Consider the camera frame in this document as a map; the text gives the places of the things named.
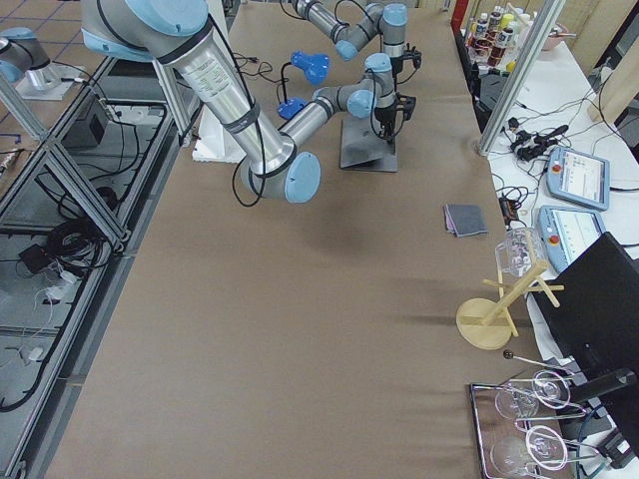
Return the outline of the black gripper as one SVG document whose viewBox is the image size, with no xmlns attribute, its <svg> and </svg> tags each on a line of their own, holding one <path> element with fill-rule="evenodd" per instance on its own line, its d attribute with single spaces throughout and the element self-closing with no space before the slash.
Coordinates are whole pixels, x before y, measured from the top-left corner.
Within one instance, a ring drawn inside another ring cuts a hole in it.
<svg viewBox="0 0 639 479">
<path fill-rule="evenodd" d="M 395 128 L 395 105 L 374 108 L 373 114 L 383 131 L 393 131 Z"/>
</svg>

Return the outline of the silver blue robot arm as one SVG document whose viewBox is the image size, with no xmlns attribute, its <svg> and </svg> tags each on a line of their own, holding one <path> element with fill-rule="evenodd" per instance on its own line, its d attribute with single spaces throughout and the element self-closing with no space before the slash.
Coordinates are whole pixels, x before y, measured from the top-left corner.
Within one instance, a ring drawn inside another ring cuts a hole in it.
<svg viewBox="0 0 639 479">
<path fill-rule="evenodd" d="M 337 112 L 375 116 L 383 139 L 393 135 L 398 94 L 395 56 L 389 51 L 369 55 L 356 84 L 319 89 L 276 128 L 250 93 L 228 42 L 215 41 L 218 25 L 206 2 L 84 1 L 81 12 L 88 49 L 129 61 L 158 61 L 183 77 L 245 152 L 241 179 L 258 198 L 301 204 L 315 195 L 320 161 L 300 147 Z"/>
<path fill-rule="evenodd" d="M 291 4 L 302 19 L 331 39 L 345 61 L 352 60 L 376 38 L 380 40 L 380 52 L 391 60 L 398 60 L 404 54 L 408 11 L 402 3 L 371 3 L 363 8 L 361 19 L 354 24 L 338 18 L 337 6 L 330 11 L 321 1 L 292 1 Z"/>
</svg>

